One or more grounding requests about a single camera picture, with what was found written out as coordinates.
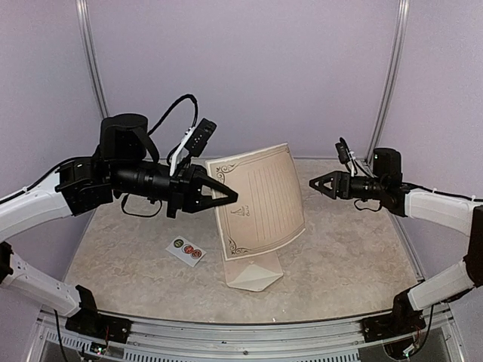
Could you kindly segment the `beige ornate letter paper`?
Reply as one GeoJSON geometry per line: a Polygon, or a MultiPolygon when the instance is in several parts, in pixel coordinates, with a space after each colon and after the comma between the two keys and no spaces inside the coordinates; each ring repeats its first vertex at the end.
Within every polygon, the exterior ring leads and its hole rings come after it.
{"type": "Polygon", "coordinates": [[[238,193],[216,207],[226,261],[274,252],[305,231],[303,200],[287,143],[205,162],[208,176],[238,193]]]}

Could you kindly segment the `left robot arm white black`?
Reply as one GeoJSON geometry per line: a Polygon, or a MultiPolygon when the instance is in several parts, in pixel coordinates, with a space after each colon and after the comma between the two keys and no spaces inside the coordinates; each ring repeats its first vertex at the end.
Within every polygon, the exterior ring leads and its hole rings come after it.
{"type": "Polygon", "coordinates": [[[97,312],[92,292],[72,287],[31,267],[7,240],[37,225],[79,216],[128,195],[166,206],[174,218],[177,211],[199,211],[233,204],[238,194],[192,165],[215,131],[214,122],[202,119],[182,138],[180,148],[188,155],[179,163],[163,165],[148,134],[147,117],[134,113],[105,118],[100,143],[88,157],[74,157],[53,167],[37,182],[1,200],[1,286],[15,290],[72,318],[92,336],[106,327],[97,312]]]}

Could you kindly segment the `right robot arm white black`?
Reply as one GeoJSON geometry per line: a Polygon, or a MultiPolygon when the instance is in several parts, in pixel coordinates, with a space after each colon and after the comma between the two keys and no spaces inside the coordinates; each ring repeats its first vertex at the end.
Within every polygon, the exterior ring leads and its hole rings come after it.
{"type": "Polygon", "coordinates": [[[395,298],[396,310],[386,318],[390,333],[403,334],[414,324],[415,311],[482,286],[482,202],[404,182],[398,151],[375,149],[369,175],[333,171],[311,179],[309,186],[332,199],[375,200],[393,215],[443,225],[468,237],[468,251],[460,262],[395,298]]]}

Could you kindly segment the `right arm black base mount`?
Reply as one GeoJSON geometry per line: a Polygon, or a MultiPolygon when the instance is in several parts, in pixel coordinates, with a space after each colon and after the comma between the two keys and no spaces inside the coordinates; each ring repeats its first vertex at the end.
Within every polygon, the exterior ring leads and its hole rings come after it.
{"type": "Polygon", "coordinates": [[[390,313],[363,318],[361,328],[365,342],[375,342],[417,332],[426,327],[421,310],[415,311],[408,298],[409,289],[393,299],[390,313]]]}

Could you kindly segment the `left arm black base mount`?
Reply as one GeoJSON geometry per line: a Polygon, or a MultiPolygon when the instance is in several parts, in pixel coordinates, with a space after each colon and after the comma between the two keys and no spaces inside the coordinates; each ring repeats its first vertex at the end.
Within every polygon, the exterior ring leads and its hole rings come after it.
{"type": "Polygon", "coordinates": [[[67,318],[65,328],[107,342],[125,344],[133,322],[127,318],[100,313],[94,295],[89,289],[80,285],[75,289],[80,297],[79,310],[72,317],[67,318]]]}

